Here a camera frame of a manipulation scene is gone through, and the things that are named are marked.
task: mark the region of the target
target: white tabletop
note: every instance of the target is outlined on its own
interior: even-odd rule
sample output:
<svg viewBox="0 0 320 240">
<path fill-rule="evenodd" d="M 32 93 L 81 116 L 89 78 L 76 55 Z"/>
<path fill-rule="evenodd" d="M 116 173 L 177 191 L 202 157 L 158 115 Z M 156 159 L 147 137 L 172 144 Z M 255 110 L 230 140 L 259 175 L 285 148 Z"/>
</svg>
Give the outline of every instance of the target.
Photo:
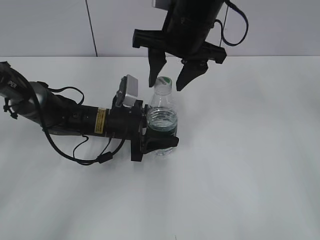
<svg viewBox="0 0 320 240">
<path fill-rule="evenodd" d="M 110 108 L 126 74 L 139 99 L 153 94 L 143 57 L 0 60 L 29 81 L 81 89 L 85 105 Z M 169 58 L 161 75 L 175 82 L 181 68 Z M 320 57 L 229 57 L 175 98 L 178 148 L 142 163 L 127 142 L 110 162 L 78 165 L 37 124 L 0 113 L 0 239 L 320 239 Z M 68 154 L 83 140 L 53 139 Z M 91 137 L 76 155 L 106 143 Z"/>
</svg>

